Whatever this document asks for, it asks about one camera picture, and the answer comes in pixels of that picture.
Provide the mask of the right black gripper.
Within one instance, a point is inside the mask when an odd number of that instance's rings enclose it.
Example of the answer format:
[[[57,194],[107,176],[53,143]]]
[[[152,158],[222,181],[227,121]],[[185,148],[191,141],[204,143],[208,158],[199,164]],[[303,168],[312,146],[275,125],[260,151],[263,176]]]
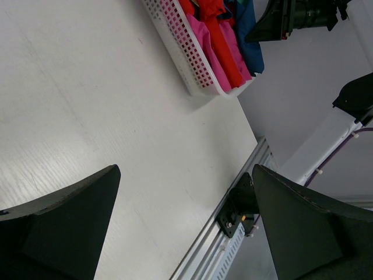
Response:
[[[286,27],[287,4],[284,0],[269,1],[264,14],[255,27],[246,35],[246,43],[287,40],[293,29],[326,27],[330,32],[341,20],[346,20],[348,1],[295,1],[294,11],[290,14]]]

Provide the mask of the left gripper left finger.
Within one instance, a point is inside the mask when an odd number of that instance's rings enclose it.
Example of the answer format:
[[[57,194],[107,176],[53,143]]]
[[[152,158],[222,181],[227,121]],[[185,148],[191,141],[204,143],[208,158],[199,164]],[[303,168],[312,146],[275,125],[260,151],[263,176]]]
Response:
[[[93,279],[118,193],[110,165],[1,211],[1,279]]]

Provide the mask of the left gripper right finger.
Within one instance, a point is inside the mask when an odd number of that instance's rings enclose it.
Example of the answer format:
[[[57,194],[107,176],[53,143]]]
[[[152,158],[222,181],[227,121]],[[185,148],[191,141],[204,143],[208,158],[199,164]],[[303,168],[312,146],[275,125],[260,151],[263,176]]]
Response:
[[[372,279],[372,211],[258,164],[252,178],[279,279]]]

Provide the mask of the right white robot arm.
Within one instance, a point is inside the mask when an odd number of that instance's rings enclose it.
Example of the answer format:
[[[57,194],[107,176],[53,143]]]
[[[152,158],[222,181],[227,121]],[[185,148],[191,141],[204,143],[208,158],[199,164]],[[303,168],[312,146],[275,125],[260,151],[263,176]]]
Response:
[[[302,29],[262,42],[265,70],[239,97],[280,174],[298,184],[363,126],[334,101],[349,82],[372,73],[372,2],[351,1],[347,13],[332,31]]]

